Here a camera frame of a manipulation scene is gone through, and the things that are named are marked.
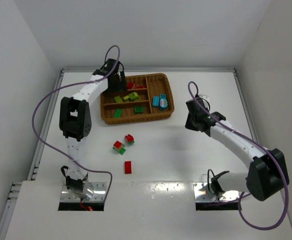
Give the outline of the red flower printed lego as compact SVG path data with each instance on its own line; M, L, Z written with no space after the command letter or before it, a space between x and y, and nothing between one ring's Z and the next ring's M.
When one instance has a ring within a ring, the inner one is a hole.
M127 89L128 89L128 90L132 90L132 89L135 89L135 88L136 88L136 85L135 85L134 82L129 82L129 83L127 84Z

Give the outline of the dark green long lego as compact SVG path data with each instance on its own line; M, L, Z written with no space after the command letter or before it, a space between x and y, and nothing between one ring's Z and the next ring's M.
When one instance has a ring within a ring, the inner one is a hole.
M117 109L115 110L115 113L114 113L114 118L117 119L117 118L122 117L122 112L123 112L123 109L121 109L121 108L117 108Z

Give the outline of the teal printed lego brick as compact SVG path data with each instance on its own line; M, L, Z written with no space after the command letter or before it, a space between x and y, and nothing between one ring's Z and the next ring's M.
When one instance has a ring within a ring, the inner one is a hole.
M165 94L159 96L159 110L164 111L168 107L168 101Z

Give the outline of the red long lego brick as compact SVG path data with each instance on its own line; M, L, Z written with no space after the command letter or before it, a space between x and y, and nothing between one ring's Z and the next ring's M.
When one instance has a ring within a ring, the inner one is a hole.
M132 144L135 143L135 139L134 139L134 137L133 137L132 135L130 135L130 134L127 134L127 135L125 136L125 139L126 139L126 141L127 141L127 143L128 143L129 145L132 145Z

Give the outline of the dark green square lego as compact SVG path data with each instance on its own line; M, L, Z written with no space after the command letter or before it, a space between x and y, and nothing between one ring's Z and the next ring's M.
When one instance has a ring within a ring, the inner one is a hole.
M135 106L134 107L134 113L135 114L143 114L144 113L144 107L143 106Z

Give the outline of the teal long lego brick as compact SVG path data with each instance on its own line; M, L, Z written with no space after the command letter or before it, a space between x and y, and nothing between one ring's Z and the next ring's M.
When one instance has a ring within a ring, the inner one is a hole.
M153 100L152 100L152 106L153 107L158 107L159 106L159 96L153 96Z

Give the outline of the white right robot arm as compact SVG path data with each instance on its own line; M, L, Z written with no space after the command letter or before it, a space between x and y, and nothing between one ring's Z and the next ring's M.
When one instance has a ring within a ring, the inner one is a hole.
M201 97L186 102L188 117L185 127L205 133L222 143L247 167L244 173L226 170L212 177L209 187L215 195L226 191L252 194L259 201L265 201L284 186L289 185L289 175L284 154L277 148L261 149L234 127L219 112L208 114Z

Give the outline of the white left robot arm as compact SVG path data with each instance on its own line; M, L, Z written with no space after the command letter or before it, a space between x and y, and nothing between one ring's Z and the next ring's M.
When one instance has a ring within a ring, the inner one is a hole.
M92 129L90 107L103 92L125 91L124 66L120 61L108 59L95 70L91 79L71 97L60 102L59 128L65 137L70 160L61 168L66 186L77 195L87 189L88 170L79 166L86 153L86 138Z

